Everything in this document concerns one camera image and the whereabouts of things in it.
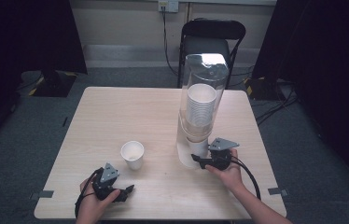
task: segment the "table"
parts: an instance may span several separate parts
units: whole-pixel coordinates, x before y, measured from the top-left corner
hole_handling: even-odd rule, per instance
[[[70,124],[40,198],[37,218],[74,219],[79,184],[106,162],[120,172],[114,186],[135,185],[125,203],[111,203],[103,219],[250,218],[223,184],[208,171],[190,169],[177,156],[179,89],[87,88]],[[281,215],[286,209],[277,188],[253,112],[243,91],[224,91],[209,142],[222,137],[240,143],[241,160],[258,181],[262,201]],[[130,170],[120,148],[136,140],[145,147],[144,165]],[[243,171],[246,187],[255,192]]]

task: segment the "white wall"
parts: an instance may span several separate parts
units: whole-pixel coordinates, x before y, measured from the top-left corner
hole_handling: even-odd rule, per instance
[[[157,1],[71,1],[83,45],[134,46],[163,49],[163,19]],[[274,6],[179,3],[178,13],[166,14],[168,54],[178,55],[181,28],[190,18],[232,19],[241,22],[246,35],[240,51],[258,51]]]

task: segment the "hand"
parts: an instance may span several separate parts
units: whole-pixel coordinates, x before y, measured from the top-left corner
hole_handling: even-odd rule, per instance
[[[236,149],[232,148],[230,150],[230,154],[233,157],[238,158],[238,151]],[[230,191],[234,191],[238,188],[245,188],[244,183],[242,182],[242,174],[239,165],[231,162],[230,166],[224,171],[220,171],[216,167],[211,165],[206,165],[205,168],[210,173],[218,176],[225,187],[227,187],[227,189],[229,189]]]
[[[80,185],[79,190],[82,191],[84,189],[84,186],[88,184],[87,189],[85,190],[84,195],[88,195],[90,193],[94,193],[92,183],[87,183],[88,179],[85,179]],[[105,212],[105,209],[107,206],[112,203],[116,198],[119,196],[120,190],[116,189],[113,192],[111,192],[107,198],[105,198],[103,201],[100,201],[94,194],[86,196],[79,206],[78,210],[78,218],[77,222],[78,224],[92,224],[96,223],[103,213]]]

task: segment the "black curtain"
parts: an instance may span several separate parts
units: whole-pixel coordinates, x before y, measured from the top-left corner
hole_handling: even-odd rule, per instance
[[[0,1],[0,109],[24,71],[87,73],[68,0]]]

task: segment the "white paper cup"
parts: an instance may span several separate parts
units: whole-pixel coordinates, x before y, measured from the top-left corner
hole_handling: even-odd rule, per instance
[[[121,148],[121,156],[132,170],[138,170],[143,165],[145,148],[136,141],[125,143]]]
[[[196,126],[203,127],[212,122],[216,102],[216,90],[206,84],[195,84],[188,89],[186,119]]]
[[[188,141],[189,149],[191,149],[192,154],[199,156],[202,159],[206,159],[207,154],[208,154],[207,138],[201,142],[198,142],[198,143],[191,142],[191,141],[189,141],[188,138],[187,138],[187,141]]]

